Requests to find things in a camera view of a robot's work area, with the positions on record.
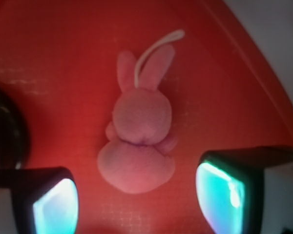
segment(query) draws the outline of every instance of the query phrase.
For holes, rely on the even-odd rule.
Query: stuffed animal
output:
[[[175,54],[167,43],[183,36],[183,30],[166,35],[138,61],[130,51],[118,56],[117,78],[122,94],[105,131],[110,142],[99,152],[98,168],[108,183],[125,193],[151,191],[169,181],[175,171],[174,159],[168,155],[177,143],[176,136],[169,132],[171,105],[158,85]]]

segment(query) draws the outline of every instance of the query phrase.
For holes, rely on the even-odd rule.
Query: dark round object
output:
[[[290,229],[284,229],[281,234],[293,234],[293,232]]]
[[[0,90],[0,169],[19,169],[29,154],[25,120],[12,99]]]

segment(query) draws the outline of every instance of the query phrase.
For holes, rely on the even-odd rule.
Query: red plastic surface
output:
[[[116,57],[138,57],[182,28],[160,85],[171,101],[173,178],[127,195],[98,173],[96,157],[120,95]],[[239,22],[221,1],[0,1],[0,87],[30,128],[27,167],[65,166],[80,197],[77,233],[211,233],[195,171],[209,149],[293,146],[293,107]]]

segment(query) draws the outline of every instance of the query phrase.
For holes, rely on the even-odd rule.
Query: red tray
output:
[[[127,195],[96,158],[120,95],[116,57],[139,56],[175,29],[186,36],[160,85],[179,138],[173,178]],[[77,233],[211,233],[195,171],[209,149],[293,146],[293,107],[277,77],[222,1],[0,0],[0,87],[31,133],[28,168],[65,166],[77,183]]]

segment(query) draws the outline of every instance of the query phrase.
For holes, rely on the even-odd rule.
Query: pink bunny plush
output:
[[[175,171],[174,159],[168,155],[177,143],[169,132],[171,105],[158,85],[175,54],[166,43],[183,36],[182,30],[166,35],[138,61],[130,51],[118,56],[117,78],[122,94],[105,131],[110,142],[99,152],[98,167],[108,183],[125,193],[151,191],[169,181]]]

